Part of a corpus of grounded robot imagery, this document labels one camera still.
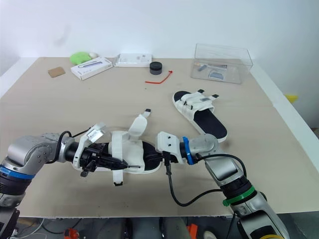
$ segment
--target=black round container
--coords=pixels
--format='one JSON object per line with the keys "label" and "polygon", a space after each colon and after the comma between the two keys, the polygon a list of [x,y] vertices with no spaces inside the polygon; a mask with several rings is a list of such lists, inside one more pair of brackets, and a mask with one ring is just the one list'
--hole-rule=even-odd
{"label": "black round container", "polygon": [[159,75],[161,73],[162,64],[161,62],[154,61],[150,63],[150,73],[152,75]]}

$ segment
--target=blue ring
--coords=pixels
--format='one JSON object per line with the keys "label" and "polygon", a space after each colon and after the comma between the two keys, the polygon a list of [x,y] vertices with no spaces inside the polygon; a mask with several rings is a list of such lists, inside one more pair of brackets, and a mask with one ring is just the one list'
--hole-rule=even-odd
{"label": "blue ring", "polygon": [[21,178],[21,179],[32,179],[35,177],[35,175],[28,175],[28,174],[24,174],[24,173],[18,173],[18,172],[11,171],[10,169],[3,167],[2,165],[0,166],[0,172],[5,173],[7,176]]}
{"label": "blue ring", "polygon": [[187,162],[189,165],[193,165],[194,162],[193,162],[193,158],[191,157],[191,154],[190,154],[190,150],[189,150],[189,141],[188,141],[188,138],[186,136],[183,136],[183,141],[184,141],[184,145],[185,145],[185,151],[186,151],[186,155],[187,155]]}

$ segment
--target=white slide sandal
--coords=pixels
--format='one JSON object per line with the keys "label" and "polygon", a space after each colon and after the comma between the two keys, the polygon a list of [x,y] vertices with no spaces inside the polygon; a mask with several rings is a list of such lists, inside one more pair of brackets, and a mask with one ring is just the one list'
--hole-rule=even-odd
{"label": "white slide sandal", "polygon": [[195,93],[178,91],[173,95],[173,103],[177,110],[197,129],[199,133],[214,135],[218,142],[227,137],[227,129],[213,114],[212,101],[218,95],[205,96],[204,90]]}

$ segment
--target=black insole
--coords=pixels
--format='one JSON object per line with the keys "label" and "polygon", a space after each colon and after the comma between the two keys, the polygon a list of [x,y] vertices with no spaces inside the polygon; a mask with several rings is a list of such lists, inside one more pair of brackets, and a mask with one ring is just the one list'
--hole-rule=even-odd
{"label": "black insole", "polygon": [[[174,94],[174,100],[179,101],[183,95],[190,94],[187,91],[179,91]],[[203,111],[196,111],[194,115],[195,123],[205,132],[212,134],[217,139],[224,138],[227,135],[227,129],[210,111],[205,109]]]}
{"label": "black insole", "polygon": [[153,170],[157,168],[162,161],[162,154],[156,152],[155,148],[153,145],[146,143],[143,141],[143,160],[145,163],[145,171]]}

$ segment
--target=product box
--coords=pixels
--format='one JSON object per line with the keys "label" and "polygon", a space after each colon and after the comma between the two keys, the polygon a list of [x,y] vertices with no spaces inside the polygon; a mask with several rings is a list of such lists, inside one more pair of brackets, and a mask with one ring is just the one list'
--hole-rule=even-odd
{"label": "product box", "polygon": [[112,67],[112,62],[105,57],[100,56],[80,65],[71,67],[71,72],[83,81]]}
{"label": "product box", "polygon": [[120,54],[114,59],[115,67],[149,67],[151,54]]}

